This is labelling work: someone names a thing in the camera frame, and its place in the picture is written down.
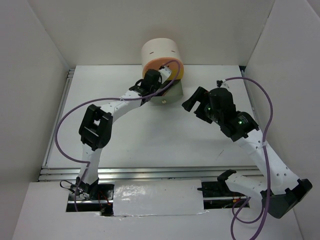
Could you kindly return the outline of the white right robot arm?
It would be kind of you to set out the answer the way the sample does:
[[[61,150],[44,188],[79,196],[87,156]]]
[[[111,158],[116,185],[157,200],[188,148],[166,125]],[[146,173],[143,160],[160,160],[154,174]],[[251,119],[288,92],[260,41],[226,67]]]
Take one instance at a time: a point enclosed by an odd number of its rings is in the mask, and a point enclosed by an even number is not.
[[[223,87],[208,91],[200,86],[182,107],[189,112],[196,102],[199,106],[194,111],[195,116],[219,125],[222,133],[247,153],[265,177],[264,181],[257,181],[229,169],[217,177],[221,195],[237,192],[262,204],[269,203],[267,212],[280,219],[312,189],[308,179],[299,178],[272,147],[263,142],[259,125],[249,113],[236,109],[230,91]]]

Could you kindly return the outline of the grey bottom drawer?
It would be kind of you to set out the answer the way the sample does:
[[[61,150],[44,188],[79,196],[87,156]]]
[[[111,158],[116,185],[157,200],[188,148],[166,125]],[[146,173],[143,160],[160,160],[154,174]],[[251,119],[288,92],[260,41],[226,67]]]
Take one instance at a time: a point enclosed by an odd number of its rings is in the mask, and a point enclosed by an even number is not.
[[[150,100],[153,104],[172,104],[177,102],[183,97],[183,86],[182,80],[178,79],[173,82],[173,84],[166,90],[160,92],[159,94],[153,96]]]

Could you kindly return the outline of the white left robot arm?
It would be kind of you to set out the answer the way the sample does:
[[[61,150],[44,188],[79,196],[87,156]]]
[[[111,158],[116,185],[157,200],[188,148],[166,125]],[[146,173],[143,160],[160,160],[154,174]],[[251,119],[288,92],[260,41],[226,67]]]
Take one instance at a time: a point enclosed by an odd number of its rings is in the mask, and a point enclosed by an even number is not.
[[[119,100],[113,100],[102,106],[91,104],[86,109],[80,124],[79,134],[82,142],[84,161],[76,178],[80,193],[91,200],[98,194],[98,168],[102,149],[109,143],[113,123],[129,111],[139,108],[150,101],[149,95],[160,89],[169,79],[172,71],[168,67],[159,70],[149,69],[144,77],[131,86]]]

